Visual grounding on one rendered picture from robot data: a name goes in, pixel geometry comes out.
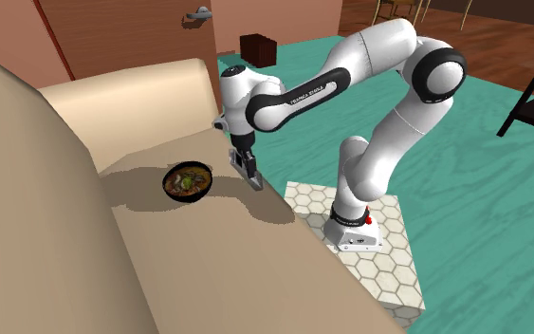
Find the dark red box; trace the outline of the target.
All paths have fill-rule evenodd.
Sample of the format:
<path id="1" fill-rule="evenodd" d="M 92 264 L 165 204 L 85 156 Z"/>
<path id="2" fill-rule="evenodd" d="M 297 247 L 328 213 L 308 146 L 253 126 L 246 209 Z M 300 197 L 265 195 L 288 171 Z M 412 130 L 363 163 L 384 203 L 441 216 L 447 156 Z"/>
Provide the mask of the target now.
<path id="1" fill-rule="evenodd" d="M 276 65 L 277 42 L 258 33 L 239 38 L 240 57 L 257 68 Z"/>

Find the teal rug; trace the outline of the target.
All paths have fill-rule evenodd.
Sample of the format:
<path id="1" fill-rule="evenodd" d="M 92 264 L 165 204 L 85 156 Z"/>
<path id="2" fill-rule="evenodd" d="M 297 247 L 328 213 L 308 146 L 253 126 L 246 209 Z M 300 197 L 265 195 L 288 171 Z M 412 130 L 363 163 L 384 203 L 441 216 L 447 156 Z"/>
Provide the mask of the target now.
<path id="1" fill-rule="evenodd" d="M 341 37 L 278 46 L 257 72 L 288 87 L 311 78 Z M 336 187 L 339 145 L 369 140 L 405 95 L 394 72 L 349 88 L 272 134 L 256 134 L 258 168 L 278 193 L 288 181 Z M 498 129 L 521 92 L 468 76 L 448 115 L 400 161 L 398 197 L 426 310 L 408 334 L 534 334 L 534 127 Z"/>

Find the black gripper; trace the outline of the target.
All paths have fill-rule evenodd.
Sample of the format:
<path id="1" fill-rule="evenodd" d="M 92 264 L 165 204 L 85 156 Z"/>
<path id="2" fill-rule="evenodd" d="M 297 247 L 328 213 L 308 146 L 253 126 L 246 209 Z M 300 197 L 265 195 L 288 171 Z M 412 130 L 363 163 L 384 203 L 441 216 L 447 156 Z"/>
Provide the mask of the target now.
<path id="1" fill-rule="evenodd" d="M 256 191 L 263 189 L 263 180 L 261 174 L 257 170 L 255 156 L 251 152 L 251 147 L 255 143 L 255 133 L 250 132 L 245 135 L 230 134 L 230 142 L 235 150 L 229 150 L 230 164 L 238 169 L 243 170 L 244 165 L 247 173 L 249 184 Z"/>

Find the hexagon patterned robot stand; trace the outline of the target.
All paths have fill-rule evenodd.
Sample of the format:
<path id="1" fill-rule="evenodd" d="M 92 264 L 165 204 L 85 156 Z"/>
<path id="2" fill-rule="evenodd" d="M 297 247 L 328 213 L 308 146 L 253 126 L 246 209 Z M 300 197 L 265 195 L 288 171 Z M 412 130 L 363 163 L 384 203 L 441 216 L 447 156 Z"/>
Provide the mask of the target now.
<path id="1" fill-rule="evenodd" d="M 335 193 L 332 187 L 288 181 L 284 200 L 397 323 L 408 329 L 426 307 L 398 198 L 384 195 L 369 204 L 383 237 L 381 250 L 346 252 L 338 250 L 323 234 Z"/>

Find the beige sofa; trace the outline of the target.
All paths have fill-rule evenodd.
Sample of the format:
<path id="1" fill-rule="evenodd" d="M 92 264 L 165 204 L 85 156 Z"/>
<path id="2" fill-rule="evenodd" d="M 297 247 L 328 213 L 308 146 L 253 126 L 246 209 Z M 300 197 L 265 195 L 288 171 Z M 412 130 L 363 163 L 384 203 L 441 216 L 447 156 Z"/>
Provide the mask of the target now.
<path id="1" fill-rule="evenodd" d="M 198 59 L 40 90 L 0 65 L 0 334 L 406 334 L 215 113 Z M 177 202 L 191 160 L 212 187 Z"/>

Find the black bowl with food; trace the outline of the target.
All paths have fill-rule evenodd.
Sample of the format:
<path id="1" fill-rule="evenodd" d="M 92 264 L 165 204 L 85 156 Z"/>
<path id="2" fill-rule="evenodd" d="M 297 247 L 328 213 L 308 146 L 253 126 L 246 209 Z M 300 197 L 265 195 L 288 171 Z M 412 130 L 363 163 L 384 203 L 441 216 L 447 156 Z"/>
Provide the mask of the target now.
<path id="1" fill-rule="evenodd" d="M 162 180 L 165 194 L 181 203 L 195 203 L 212 187 L 212 170 L 200 161 L 183 161 L 172 167 Z"/>

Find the brown wooden door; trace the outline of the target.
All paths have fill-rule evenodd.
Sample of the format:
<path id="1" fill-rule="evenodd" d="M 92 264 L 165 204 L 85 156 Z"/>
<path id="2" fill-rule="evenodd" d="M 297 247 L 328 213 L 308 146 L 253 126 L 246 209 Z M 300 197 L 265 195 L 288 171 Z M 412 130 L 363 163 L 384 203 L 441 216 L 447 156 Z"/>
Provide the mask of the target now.
<path id="1" fill-rule="evenodd" d="M 198 58 L 221 103 L 212 0 L 32 0 L 71 80 Z"/>

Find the wooden chair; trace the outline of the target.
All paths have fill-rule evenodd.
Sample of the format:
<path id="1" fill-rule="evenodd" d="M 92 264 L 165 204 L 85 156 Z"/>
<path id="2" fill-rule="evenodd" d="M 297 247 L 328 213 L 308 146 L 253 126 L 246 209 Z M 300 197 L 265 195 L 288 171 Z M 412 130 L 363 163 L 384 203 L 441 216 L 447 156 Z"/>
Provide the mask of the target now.
<path id="1" fill-rule="evenodd" d="M 376 0 L 371 25 L 378 19 L 389 21 L 403 18 L 415 26 L 423 22 L 430 2 L 431 0 Z"/>

